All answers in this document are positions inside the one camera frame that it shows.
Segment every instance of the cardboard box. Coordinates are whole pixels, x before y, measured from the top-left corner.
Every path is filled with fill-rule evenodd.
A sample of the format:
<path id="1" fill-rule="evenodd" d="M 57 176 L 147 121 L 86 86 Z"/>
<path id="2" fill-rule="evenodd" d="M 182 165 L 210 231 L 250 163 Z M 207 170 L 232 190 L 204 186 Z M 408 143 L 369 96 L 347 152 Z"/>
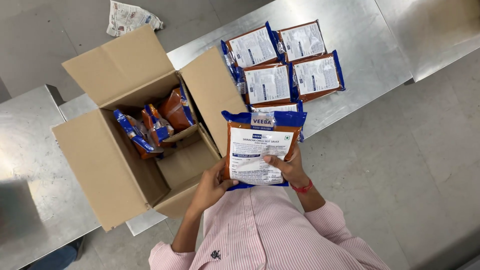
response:
<path id="1" fill-rule="evenodd" d="M 146 25 L 63 67 L 99 106 L 52 130 L 102 227 L 108 231 L 150 208 L 183 216 L 203 171 L 226 155 L 227 124 L 220 112 L 247 111 L 219 51 L 212 48 L 177 72 Z M 181 78 L 217 147 L 199 123 L 172 137 L 183 140 L 162 160 L 142 160 L 112 111 L 141 110 L 167 96 Z"/>

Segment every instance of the striped shirt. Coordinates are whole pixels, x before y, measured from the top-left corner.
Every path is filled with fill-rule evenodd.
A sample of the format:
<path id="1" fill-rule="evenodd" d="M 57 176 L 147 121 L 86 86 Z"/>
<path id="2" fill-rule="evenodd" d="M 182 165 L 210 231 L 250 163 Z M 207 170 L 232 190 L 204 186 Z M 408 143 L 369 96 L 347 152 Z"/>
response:
<path id="1" fill-rule="evenodd" d="M 160 242 L 149 263 L 152 270 L 388 269 L 351 235 L 336 204 L 302 215 L 275 186 L 226 192 L 204 213 L 196 253 L 176 253 Z"/>

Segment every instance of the person's right hand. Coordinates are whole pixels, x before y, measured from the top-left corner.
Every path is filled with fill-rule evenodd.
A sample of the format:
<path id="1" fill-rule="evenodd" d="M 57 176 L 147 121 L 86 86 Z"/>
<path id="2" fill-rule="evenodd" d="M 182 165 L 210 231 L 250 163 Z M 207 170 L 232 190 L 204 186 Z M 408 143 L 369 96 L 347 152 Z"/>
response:
<path id="1" fill-rule="evenodd" d="M 294 187 L 302 188 L 308 186 L 310 183 L 310 179 L 303 171 L 301 165 L 300 147 L 298 146 L 298 143 L 295 143 L 293 146 L 293 155 L 290 161 L 285 162 L 276 156 L 271 155 L 265 156 L 264 161 L 279 168 L 282 171 L 283 178 L 289 181 Z"/>

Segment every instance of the crumpled newspaper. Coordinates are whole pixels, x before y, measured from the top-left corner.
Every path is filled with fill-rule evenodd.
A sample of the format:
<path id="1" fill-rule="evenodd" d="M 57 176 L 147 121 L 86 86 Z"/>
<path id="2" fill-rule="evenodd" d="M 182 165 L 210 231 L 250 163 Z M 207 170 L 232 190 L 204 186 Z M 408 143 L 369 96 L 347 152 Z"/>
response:
<path id="1" fill-rule="evenodd" d="M 110 22 L 107 34 L 120 37 L 146 24 L 149 24 L 153 30 L 163 29 L 163 22 L 141 7 L 110 0 Z"/>

